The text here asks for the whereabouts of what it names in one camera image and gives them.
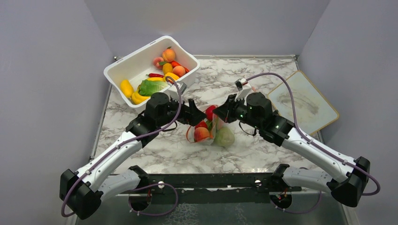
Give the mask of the red apple toy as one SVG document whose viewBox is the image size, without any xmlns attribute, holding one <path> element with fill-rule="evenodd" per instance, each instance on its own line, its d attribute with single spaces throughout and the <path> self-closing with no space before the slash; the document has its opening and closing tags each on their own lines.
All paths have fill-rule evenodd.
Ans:
<svg viewBox="0 0 398 225">
<path fill-rule="evenodd" d="M 217 108 L 217 105 L 211 105 L 205 110 L 205 114 L 206 114 L 206 117 L 207 117 L 208 121 L 212 121 L 213 120 L 213 116 L 214 116 L 213 110 L 215 108 Z"/>
</svg>

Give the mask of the clear zip bag orange zipper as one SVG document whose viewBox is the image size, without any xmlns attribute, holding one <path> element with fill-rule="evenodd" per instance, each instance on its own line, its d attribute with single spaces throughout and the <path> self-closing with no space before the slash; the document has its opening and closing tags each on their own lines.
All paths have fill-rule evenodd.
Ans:
<svg viewBox="0 0 398 225">
<path fill-rule="evenodd" d="M 204 106 L 202 107 L 200 110 L 203 111 L 205 113 L 205 110 L 211 105 L 208 106 Z M 208 125 L 208 130 L 210 132 L 210 137 L 201 141 L 201 142 L 195 142 L 194 141 L 194 130 L 195 130 L 195 126 L 189 126 L 187 131 L 186 131 L 186 135 L 185 138 L 189 143 L 201 143 L 203 145 L 215 145 L 214 144 L 214 137 L 216 132 L 222 128 L 222 127 L 228 127 L 230 130 L 231 128 L 229 127 L 228 123 L 223 122 L 222 120 L 220 120 L 215 114 L 213 116 L 213 120 L 212 121 L 208 121 L 207 119 L 204 119 L 204 121 L 207 123 Z"/>
</svg>

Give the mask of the green cabbage toy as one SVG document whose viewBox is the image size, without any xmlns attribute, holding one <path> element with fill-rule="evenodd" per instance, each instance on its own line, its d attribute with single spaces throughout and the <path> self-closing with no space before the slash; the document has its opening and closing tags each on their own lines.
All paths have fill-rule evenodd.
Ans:
<svg viewBox="0 0 398 225">
<path fill-rule="evenodd" d="M 221 147 L 229 147 L 235 142 L 234 133 L 228 127 L 220 128 L 214 137 L 214 144 Z"/>
</svg>

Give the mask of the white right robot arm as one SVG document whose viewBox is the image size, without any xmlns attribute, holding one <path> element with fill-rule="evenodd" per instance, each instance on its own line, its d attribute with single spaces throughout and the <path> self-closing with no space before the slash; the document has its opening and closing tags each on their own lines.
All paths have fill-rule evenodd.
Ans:
<svg viewBox="0 0 398 225">
<path fill-rule="evenodd" d="M 293 122 L 280 116 L 262 93 L 236 100 L 229 95 L 213 113 L 226 123 L 240 121 L 255 128 L 267 142 L 282 146 L 305 157 L 323 171 L 302 171 L 291 166 L 279 166 L 271 177 L 271 186 L 278 191 L 288 186 L 309 187 L 331 193 L 339 203 L 357 207 L 368 184 L 370 161 L 365 157 L 354 159 L 339 153 L 305 134 Z"/>
</svg>

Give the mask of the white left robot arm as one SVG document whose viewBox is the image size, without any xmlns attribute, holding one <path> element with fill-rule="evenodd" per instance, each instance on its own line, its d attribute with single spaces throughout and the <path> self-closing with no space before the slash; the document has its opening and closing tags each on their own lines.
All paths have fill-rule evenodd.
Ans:
<svg viewBox="0 0 398 225">
<path fill-rule="evenodd" d="M 116 176 L 112 172 L 175 121 L 195 126 L 207 117 L 193 99 L 188 103 L 184 105 L 179 94 L 173 98 L 162 92 L 152 94 L 145 110 L 106 151 L 75 172 L 67 169 L 60 180 L 62 216 L 68 216 L 65 213 L 68 206 L 80 219 L 86 219 L 108 198 L 129 189 L 143 192 L 148 185 L 148 175 L 141 168 L 134 166 Z"/>
</svg>

